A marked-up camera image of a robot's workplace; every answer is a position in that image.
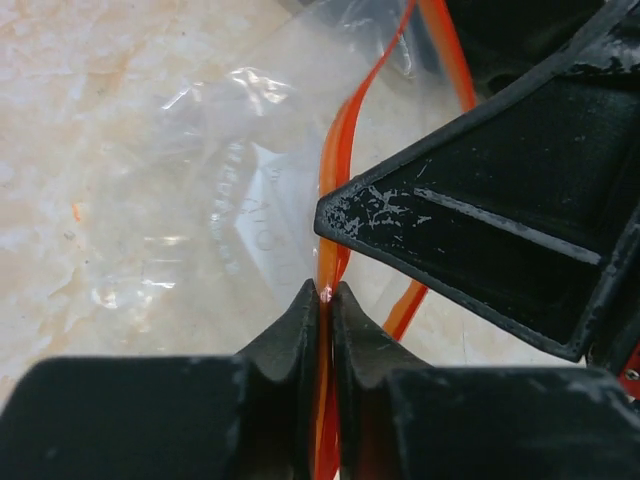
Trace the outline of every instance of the clear plastic bag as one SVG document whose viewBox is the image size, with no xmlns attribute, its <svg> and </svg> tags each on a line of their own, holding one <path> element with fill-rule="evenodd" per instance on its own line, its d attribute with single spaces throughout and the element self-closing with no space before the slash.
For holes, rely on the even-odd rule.
<svg viewBox="0 0 640 480">
<path fill-rule="evenodd" d="M 236 351 L 314 276 L 325 136 L 395 34 L 402 5 L 389 5 L 315 2 L 220 81 L 159 100 L 135 144 L 107 148 L 87 218 L 105 353 Z M 356 173 L 459 113 L 415 48 L 406 31 L 402 71 L 387 68 L 367 95 Z M 346 276 L 379 321 L 403 278 L 364 257 Z"/>
</svg>

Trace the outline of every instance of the marble surface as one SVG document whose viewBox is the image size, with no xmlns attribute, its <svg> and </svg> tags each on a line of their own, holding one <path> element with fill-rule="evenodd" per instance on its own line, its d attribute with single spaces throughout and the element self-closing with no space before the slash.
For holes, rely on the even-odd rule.
<svg viewBox="0 0 640 480">
<path fill-rule="evenodd" d="M 268 64 L 265 42 L 282 32 L 289 18 L 279 3 L 256 0 L 0 5 L 0 405 L 42 358 L 231 353 L 282 311 L 295 286 L 287 286 L 280 298 L 265 286 L 269 279 L 260 268 L 243 266 L 253 258 L 249 247 L 240 249 L 244 257 L 238 265 L 228 253 L 242 246 L 243 231 L 258 239 L 261 252 L 267 244 L 274 251 L 280 245 L 277 235 L 268 243 L 266 234 L 255 230 L 260 218 L 246 220 L 255 210 L 246 204 L 247 194 L 235 205 L 241 213 L 229 245 L 216 237 L 211 202 L 223 163 L 216 155 L 224 149 L 211 153 L 216 138 L 211 119 L 217 125 L 218 117 L 201 94 L 211 92 L 207 84 L 220 85 L 225 73 L 249 66 L 243 58 Z M 322 40 L 323 51 L 331 51 L 331 36 L 314 28 L 309 27 L 316 35 L 309 37 L 310 45 L 318 48 Z M 256 48 L 262 56 L 243 53 Z M 194 82 L 202 88 L 187 87 Z M 375 82 L 358 126 L 356 170 L 419 134 L 415 116 L 407 114 L 411 108 L 415 114 L 415 97 L 403 93 L 402 82 L 393 72 Z M 274 88 L 268 93 L 286 90 Z M 314 94 L 326 94 L 321 90 Z M 429 130 L 456 110 L 447 89 L 434 86 L 431 92 L 428 115 L 420 123 Z M 183 110 L 164 114 L 163 107 L 176 100 Z M 324 108 L 333 107 L 324 102 Z M 209 112 L 204 130 L 202 112 Z M 282 187 L 273 183 L 273 172 L 290 160 L 282 152 L 298 152 L 291 145 L 318 148 L 321 142 L 302 127 L 283 130 L 287 120 L 278 121 L 269 122 L 278 126 L 275 140 L 262 130 L 247 138 L 236 132 L 236 143 L 224 147 L 225 158 L 232 158 L 240 148 L 233 145 L 244 142 L 242 151 L 253 158 L 246 188 L 267 195 L 268 185 L 275 200 Z M 301 125 L 312 125 L 305 122 Z M 267 127 L 264 132 L 272 131 Z M 309 138 L 301 143 L 304 135 Z M 176 144 L 180 148 L 170 152 Z M 286 223 L 286 209 L 276 213 Z M 297 241 L 295 232 L 290 236 Z M 283 240 L 281 253 L 289 252 L 289 240 Z M 296 275 L 305 269 L 312 274 L 312 252 L 305 252 Z M 275 261 L 276 254 L 264 261 Z M 377 320 L 405 282 L 358 256 L 348 279 Z M 434 364 L 560 362 L 433 293 L 404 344 Z"/>
</svg>

